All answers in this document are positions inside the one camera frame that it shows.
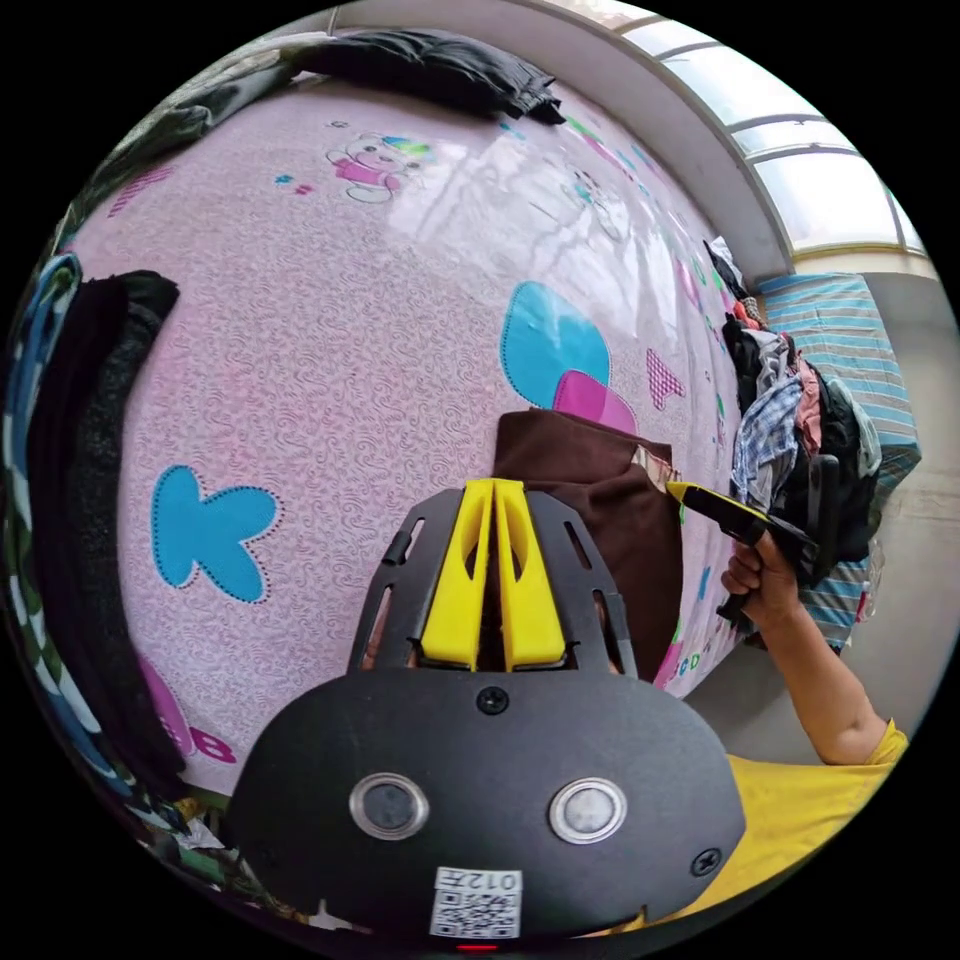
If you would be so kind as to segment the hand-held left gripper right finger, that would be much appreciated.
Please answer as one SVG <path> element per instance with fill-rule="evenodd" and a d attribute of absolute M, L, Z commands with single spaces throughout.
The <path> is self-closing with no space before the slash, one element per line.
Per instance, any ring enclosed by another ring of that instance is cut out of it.
<path fill-rule="evenodd" d="M 496 479 L 494 508 L 505 666 L 552 669 L 566 642 L 523 484 Z"/>

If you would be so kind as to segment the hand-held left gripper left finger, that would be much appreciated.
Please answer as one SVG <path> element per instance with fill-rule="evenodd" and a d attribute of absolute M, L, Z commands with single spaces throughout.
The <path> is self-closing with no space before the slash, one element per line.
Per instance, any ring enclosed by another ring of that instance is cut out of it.
<path fill-rule="evenodd" d="M 491 479 L 466 484 L 421 637 L 422 658 L 430 663 L 477 668 L 493 503 Z"/>

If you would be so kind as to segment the person's right hand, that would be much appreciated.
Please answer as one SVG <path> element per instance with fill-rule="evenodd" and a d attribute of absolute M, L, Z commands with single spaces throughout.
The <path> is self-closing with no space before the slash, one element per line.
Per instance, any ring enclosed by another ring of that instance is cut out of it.
<path fill-rule="evenodd" d="M 793 567 L 770 533 L 753 546 L 735 541 L 721 581 L 731 597 L 744 601 L 744 614 L 764 638 L 798 622 L 803 613 Z"/>

